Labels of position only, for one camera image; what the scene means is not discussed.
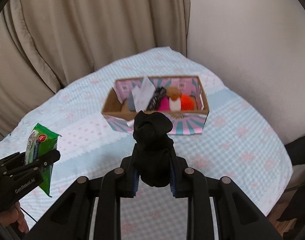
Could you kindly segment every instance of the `white sock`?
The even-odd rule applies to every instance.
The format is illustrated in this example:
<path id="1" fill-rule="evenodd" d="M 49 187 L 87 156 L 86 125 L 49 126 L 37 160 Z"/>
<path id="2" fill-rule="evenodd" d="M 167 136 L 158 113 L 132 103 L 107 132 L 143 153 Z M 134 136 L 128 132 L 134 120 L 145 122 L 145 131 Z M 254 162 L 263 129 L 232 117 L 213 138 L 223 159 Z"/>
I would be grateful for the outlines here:
<path id="1" fill-rule="evenodd" d="M 177 98 L 176 101 L 173 101 L 173 100 L 171 100 L 171 98 L 169 98 L 169 108 L 173 112 L 180 111 L 181 110 L 180 98 Z"/>

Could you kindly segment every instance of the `checkered bedsheet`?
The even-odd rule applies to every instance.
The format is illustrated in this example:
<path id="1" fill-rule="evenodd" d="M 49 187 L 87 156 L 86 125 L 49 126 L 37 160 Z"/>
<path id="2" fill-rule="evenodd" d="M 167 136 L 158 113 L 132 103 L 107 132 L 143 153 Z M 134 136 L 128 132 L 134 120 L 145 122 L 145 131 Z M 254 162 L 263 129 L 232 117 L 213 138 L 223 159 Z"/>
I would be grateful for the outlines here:
<path id="1" fill-rule="evenodd" d="M 100 111 L 116 79 L 145 75 L 200 77 L 210 114 L 201 135 L 171 136 L 176 153 L 206 176 L 231 177 L 267 215 L 292 175 L 282 142 L 267 121 L 216 75 L 170 48 L 115 61 L 23 117 L 0 142 L 0 158 L 25 151 L 37 122 L 62 135 L 58 141 L 62 157 L 53 169 L 53 197 L 36 188 L 21 200 L 22 207 L 39 219 L 76 178 L 103 176 L 132 153 L 132 135 L 113 131 Z M 173 198 L 169 186 L 151 188 L 140 182 L 137 197 L 121 201 L 123 239 L 185 239 L 186 226 L 187 200 Z"/>

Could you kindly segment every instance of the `white wall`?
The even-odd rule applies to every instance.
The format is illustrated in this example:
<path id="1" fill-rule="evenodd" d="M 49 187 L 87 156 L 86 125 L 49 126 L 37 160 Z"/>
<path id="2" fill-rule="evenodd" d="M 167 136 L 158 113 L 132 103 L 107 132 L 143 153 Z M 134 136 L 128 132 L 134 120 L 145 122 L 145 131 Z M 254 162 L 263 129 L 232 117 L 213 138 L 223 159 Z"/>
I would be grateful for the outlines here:
<path id="1" fill-rule="evenodd" d="M 249 101 L 284 143 L 305 134 L 305 10 L 297 0 L 191 0 L 188 57 Z"/>

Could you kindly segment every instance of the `orange pom-pom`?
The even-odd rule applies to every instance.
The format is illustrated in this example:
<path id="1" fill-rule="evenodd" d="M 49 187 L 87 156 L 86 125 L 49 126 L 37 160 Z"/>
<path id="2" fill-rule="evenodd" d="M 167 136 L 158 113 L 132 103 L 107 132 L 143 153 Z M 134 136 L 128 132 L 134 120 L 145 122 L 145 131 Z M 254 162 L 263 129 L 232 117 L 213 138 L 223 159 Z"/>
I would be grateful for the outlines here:
<path id="1" fill-rule="evenodd" d="M 188 95 L 182 94 L 180 97 L 180 101 L 181 101 L 181 111 L 194 110 L 195 108 L 194 100 L 191 99 Z"/>

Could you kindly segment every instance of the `human hand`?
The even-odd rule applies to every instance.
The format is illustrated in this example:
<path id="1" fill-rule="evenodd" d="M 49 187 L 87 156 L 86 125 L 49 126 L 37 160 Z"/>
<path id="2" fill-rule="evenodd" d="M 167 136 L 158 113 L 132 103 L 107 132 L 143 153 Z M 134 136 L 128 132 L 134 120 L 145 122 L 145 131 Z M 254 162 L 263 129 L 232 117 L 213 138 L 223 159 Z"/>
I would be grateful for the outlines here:
<path id="1" fill-rule="evenodd" d="M 0 212 L 0 224 L 3 227 L 7 227 L 14 222 L 18 223 L 18 229 L 20 232 L 26 234 L 29 232 L 29 228 L 25 220 L 25 215 L 20 209 L 19 202 L 13 205 L 10 210 Z"/>

